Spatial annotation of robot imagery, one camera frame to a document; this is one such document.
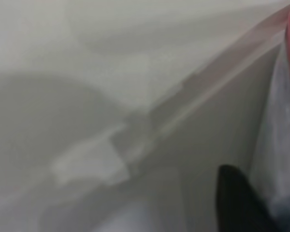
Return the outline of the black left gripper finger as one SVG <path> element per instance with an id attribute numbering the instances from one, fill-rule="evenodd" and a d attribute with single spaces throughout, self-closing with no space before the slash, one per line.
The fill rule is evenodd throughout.
<path id="1" fill-rule="evenodd" d="M 221 165 L 217 175 L 216 215 L 218 231 L 280 231 L 240 169 L 232 165 Z"/>

